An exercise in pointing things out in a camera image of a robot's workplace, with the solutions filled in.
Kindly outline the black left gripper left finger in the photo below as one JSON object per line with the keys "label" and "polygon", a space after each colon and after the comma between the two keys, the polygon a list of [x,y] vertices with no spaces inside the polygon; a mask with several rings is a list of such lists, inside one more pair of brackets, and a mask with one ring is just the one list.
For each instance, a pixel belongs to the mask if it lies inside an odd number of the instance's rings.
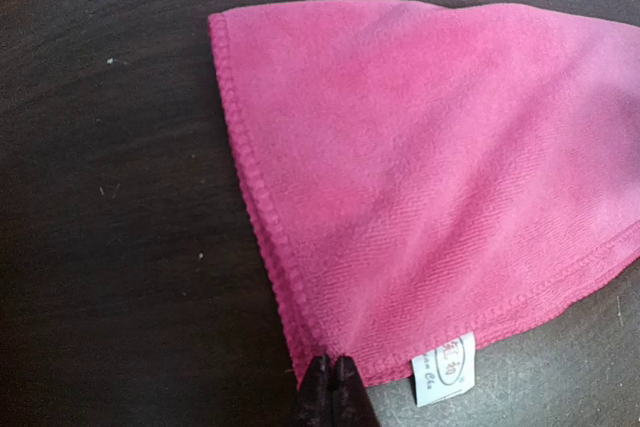
{"label": "black left gripper left finger", "polygon": [[290,409],[290,425],[322,427],[332,425],[332,364],[328,355],[314,357],[304,375]]}

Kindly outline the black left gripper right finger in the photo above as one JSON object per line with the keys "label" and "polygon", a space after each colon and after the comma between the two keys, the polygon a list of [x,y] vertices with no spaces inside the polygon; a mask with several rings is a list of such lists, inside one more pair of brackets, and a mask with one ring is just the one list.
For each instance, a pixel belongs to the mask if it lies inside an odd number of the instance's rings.
{"label": "black left gripper right finger", "polygon": [[380,427],[353,358],[340,357],[334,366],[333,425]]}

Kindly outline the pink towel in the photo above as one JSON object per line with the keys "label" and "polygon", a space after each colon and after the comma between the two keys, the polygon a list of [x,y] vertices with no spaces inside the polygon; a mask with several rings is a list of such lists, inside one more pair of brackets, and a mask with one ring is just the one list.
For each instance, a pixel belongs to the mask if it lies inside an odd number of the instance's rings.
{"label": "pink towel", "polygon": [[368,386],[533,329],[639,256],[639,30],[520,4],[215,13],[230,146],[294,372]]}

